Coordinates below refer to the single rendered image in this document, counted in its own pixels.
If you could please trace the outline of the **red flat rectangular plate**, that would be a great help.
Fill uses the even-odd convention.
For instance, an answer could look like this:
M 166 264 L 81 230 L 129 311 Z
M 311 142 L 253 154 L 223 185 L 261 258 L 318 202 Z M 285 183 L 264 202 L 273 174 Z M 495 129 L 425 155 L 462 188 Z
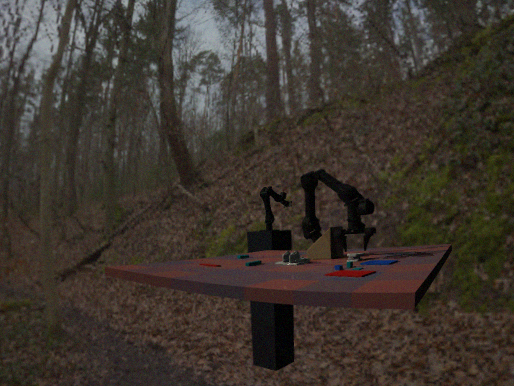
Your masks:
M 349 271 L 349 270 L 339 270 L 339 271 L 334 272 L 334 273 L 325 274 L 325 276 L 339 276 L 339 277 L 344 277 L 344 276 L 348 276 L 348 277 L 363 277 L 363 276 L 367 276 L 367 275 L 370 275 L 370 274 L 373 274 L 373 273 L 376 273 L 376 271 L 359 271 L 359 270 Z

